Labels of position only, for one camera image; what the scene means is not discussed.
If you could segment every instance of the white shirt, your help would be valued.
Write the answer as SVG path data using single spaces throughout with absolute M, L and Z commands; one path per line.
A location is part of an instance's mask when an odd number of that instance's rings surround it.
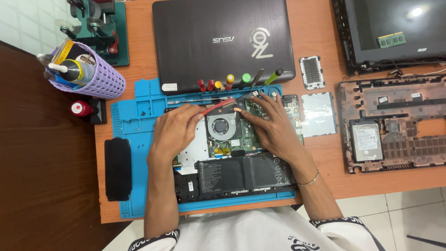
M 129 251 L 383 251 L 357 217 L 307 222 L 289 206 L 180 219 L 178 230 Z

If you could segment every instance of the bracelet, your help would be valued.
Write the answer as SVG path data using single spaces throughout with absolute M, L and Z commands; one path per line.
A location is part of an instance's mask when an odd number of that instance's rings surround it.
M 306 185 L 309 185 L 309 184 L 315 182 L 316 179 L 319 177 L 319 168 L 316 167 L 316 169 L 318 170 L 318 174 L 316 174 L 316 178 L 315 178 L 314 180 L 312 180 L 312 181 L 310 181 L 310 182 L 308 182 L 308 183 L 306 183 L 306 184 L 299 184 L 298 182 L 296 182 L 296 184 L 297 184 L 298 186 L 306 186 Z

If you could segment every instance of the blue silicone repair mat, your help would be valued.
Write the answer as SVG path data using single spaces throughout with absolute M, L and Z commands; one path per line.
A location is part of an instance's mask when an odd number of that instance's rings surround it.
M 157 117 L 163 115 L 167 107 L 182 105 L 168 105 L 168 101 L 196 100 L 216 97 L 232 96 L 238 98 L 250 91 L 262 90 L 270 94 L 276 91 L 282 95 L 282 86 L 279 84 L 268 86 L 255 86 L 240 91 L 232 89 L 224 92 L 200 92 L 175 96 L 166 96 L 160 90 L 159 79 L 140 80 L 135 82 L 135 99 L 123 100 L 111 106 L 111 121 L 113 124 L 113 137 L 126 138 L 130 142 L 132 153 L 132 192 L 128 201 L 120 201 L 121 218 L 137 218 L 144 216 L 145 199 L 147 193 L 147 154 L 153 139 L 153 125 Z M 194 102 L 193 104 L 206 104 L 211 101 Z M 180 212 L 208 209 L 215 207 L 240 205 L 261 201 L 289 199 L 296 196 L 295 191 L 270 193 L 264 195 L 243 196 L 240 198 L 217 199 L 182 203 L 178 205 Z

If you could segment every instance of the person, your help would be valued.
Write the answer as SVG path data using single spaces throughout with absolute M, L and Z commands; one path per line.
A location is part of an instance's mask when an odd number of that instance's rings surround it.
M 269 120 L 241 114 L 255 125 L 262 145 L 288 162 L 299 185 L 307 222 L 290 206 L 207 213 L 179 220 L 172 159 L 195 137 L 205 108 L 183 105 L 158 117 L 147 157 L 149 180 L 144 237 L 129 251 L 381 251 L 384 248 L 357 217 L 343 217 L 310 152 L 297 136 L 280 98 L 250 97 Z

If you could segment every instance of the red brush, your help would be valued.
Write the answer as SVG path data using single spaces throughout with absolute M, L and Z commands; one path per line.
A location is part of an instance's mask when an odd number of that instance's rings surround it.
M 220 103 L 212 106 L 211 108 L 206 109 L 206 111 L 202 112 L 201 114 L 206 115 L 208 112 L 214 110 L 215 108 L 218 108 L 218 107 L 225 108 L 225 107 L 228 107 L 234 103 L 235 103 L 235 98 L 230 97 L 227 100 L 223 100 Z

